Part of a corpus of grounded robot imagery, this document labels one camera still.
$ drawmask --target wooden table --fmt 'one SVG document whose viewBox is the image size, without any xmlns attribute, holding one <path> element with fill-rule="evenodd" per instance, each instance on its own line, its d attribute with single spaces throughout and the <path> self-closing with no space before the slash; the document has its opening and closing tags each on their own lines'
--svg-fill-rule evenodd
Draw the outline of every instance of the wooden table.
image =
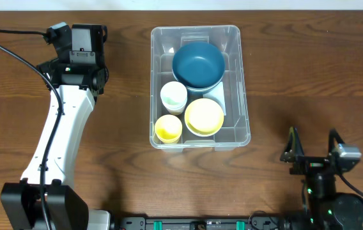
<svg viewBox="0 0 363 230">
<path fill-rule="evenodd" d="M 363 153 L 363 11 L 0 12 L 0 28 L 65 21 L 105 24 L 110 80 L 79 148 L 75 191 L 117 216 L 249 216 L 301 209 L 302 176 L 279 161 L 296 125 L 307 155 L 324 156 L 336 127 Z M 229 152 L 168 154 L 149 143 L 150 32 L 156 26 L 234 24 L 241 30 L 252 139 Z M 34 65 L 55 57 L 40 36 L 0 34 Z M 17 182 L 38 144 L 50 93 L 0 51 L 0 191 Z M 363 190 L 363 156 L 347 179 Z M 340 180 L 339 192 L 351 192 Z M 0 229 L 10 229 L 0 203 Z"/>
</svg>

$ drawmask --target white backdrop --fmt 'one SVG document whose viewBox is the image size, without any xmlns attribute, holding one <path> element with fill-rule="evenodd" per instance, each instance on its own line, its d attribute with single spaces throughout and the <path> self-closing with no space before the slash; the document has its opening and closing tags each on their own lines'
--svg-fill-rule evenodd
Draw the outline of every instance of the white backdrop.
<svg viewBox="0 0 363 230">
<path fill-rule="evenodd" d="M 363 10 L 363 0 L 0 0 L 0 10 Z"/>
</svg>

